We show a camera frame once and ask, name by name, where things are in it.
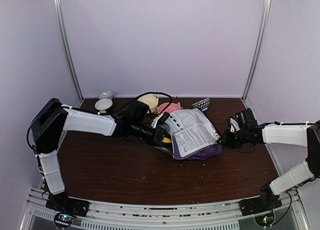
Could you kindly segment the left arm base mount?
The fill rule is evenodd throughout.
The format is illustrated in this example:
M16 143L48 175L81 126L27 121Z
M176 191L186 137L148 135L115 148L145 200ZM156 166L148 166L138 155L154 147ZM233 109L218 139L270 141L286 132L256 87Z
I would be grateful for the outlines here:
M57 194L54 194L49 185L45 183L44 189L48 192L45 207L58 212L67 213L72 216L86 217L90 203L86 200L69 197L64 188Z

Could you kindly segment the purple pet food bag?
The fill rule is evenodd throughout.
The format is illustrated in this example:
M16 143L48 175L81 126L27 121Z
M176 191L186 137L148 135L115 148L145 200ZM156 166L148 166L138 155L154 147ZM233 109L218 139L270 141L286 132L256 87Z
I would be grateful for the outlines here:
M151 126L164 127L169 133L174 160L206 160L222 153L223 147L218 144L221 135L199 109L175 110L161 123L164 116L157 116Z

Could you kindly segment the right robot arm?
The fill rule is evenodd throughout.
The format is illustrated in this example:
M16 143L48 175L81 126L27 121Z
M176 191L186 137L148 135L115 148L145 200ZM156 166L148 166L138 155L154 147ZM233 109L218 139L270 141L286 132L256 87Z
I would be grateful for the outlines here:
M228 118L228 128L217 141L220 145L240 149L245 144L283 144L307 148L307 158L261 188L256 200L259 210L268 210L276 196L320 177L320 122L258 124L250 108Z

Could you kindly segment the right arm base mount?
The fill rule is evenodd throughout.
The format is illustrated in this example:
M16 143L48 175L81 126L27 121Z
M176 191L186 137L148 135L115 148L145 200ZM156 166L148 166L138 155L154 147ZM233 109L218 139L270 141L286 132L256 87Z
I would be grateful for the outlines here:
M254 198L244 198L238 204L242 216L255 215L282 206L279 195L275 195L270 187L270 183L260 188L260 195Z

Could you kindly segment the yellow plastic scoop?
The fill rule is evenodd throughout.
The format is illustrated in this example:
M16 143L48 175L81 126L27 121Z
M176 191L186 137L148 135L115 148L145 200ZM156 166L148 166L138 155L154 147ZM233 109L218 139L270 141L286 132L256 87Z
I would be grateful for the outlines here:
M170 144L170 143L172 143L172 140L171 140L170 138L164 137L164 138L162 139L162 142L163 142L164 144Z

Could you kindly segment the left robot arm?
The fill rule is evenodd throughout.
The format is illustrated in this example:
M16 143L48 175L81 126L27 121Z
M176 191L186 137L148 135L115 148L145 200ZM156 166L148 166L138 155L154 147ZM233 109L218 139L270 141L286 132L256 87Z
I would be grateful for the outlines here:
M40 172L53 195L51 201L55 207L61 212L72 208L57 156L62 133L85 132L114 138L134 136L148 145L163 147L171 142L171 137L162 126L143 123L148 111L148 105L138 100L132 100L111 113L74 108L62 104L57 98L48 101L32 120L27 136L33 138L34 144L30 148L38 159Z

